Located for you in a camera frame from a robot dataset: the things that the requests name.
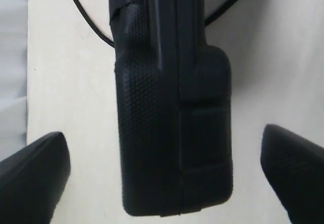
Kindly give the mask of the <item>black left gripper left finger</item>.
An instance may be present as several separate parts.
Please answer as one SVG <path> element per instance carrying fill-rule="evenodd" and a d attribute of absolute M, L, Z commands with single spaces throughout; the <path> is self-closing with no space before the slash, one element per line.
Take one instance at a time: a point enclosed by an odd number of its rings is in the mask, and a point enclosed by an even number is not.
<path fill-rule="evenodd" d="M 50 223 L 70 176 L 65 136 L 51 132 L 1 161 L 1 223 Z"/>

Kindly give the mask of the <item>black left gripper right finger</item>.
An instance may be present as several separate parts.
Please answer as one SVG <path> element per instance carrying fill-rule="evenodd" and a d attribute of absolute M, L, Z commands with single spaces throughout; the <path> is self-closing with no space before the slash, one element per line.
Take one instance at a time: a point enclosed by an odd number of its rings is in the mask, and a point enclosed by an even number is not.
<path fill-rule="evenodd" d="M 268 124 L 260 162 L 291 223 L 323 223 L 323 147 Z"/>

